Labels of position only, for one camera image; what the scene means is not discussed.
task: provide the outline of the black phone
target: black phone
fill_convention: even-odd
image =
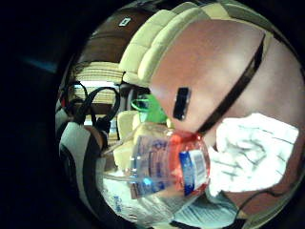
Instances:
[[[190,102],[191,90],[189,88],[179,88],[173,108],[173,117],[183,120],[186,116]]]

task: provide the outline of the white towel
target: white towel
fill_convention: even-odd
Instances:
[[[211,194],[276,185],[285,173],[297,136],[297,128],[263,114],[225,118],[216,131],[218,152],[209,149]]]

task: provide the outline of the dark background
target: dark background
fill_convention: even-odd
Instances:
[[[54,145],[54,105],[75,50],[103,19],[129,2],[1,3],[0,228],[107,228],[66,192]],[[305,59],[301,1],[241,2],[274,22]],[[305,228],[302,186],[265,228]]]

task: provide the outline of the green object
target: green object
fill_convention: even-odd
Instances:
[[[167,116],[152,94],[144,94],[132,101],[132,107],[140,112],[141,122],[166,123]]]

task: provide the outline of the chair backrest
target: chair backrest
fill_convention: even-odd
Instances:
[[[174,39],[190,23],[209,18],[195,4],[160,10],[133,36],[119,64],[125,82],[148,87],[154,70]]]

